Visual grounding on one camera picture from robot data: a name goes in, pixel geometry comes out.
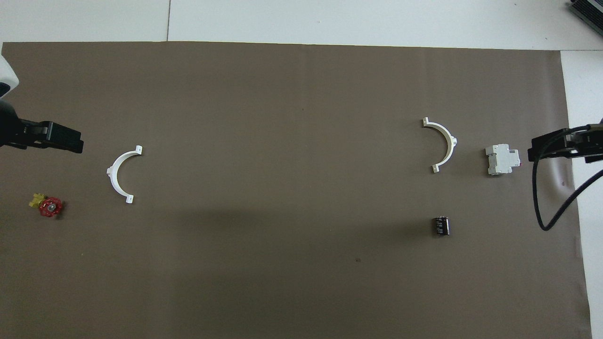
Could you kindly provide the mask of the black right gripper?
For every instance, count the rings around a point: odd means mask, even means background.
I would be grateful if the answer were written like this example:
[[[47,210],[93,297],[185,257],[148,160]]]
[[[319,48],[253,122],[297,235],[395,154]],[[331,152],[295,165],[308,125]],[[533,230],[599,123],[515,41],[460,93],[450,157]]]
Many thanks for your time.
[[[603,121],[588,125],[590,129],[570,133],[567,141],[570,145],[569,159],[582,158],[587,164],[603,160]],[[541,148],[553,137],[566,133],[569,128],[558,129],[532,138],[528,149],[528,161],[534,162]],[[565,137],[552,142],[543,152],[543,158],[560,157],[569,153]]]

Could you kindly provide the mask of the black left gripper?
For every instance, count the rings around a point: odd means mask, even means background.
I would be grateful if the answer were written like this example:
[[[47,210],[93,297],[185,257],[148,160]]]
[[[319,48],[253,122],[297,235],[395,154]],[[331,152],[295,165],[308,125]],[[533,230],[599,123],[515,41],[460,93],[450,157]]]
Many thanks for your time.
[[[0,146],[25,150],[28,147],[53,148],[81,154],[84,148],[82,133],[52,122],[43,124],[20,119],[13,105],[0,101]]]

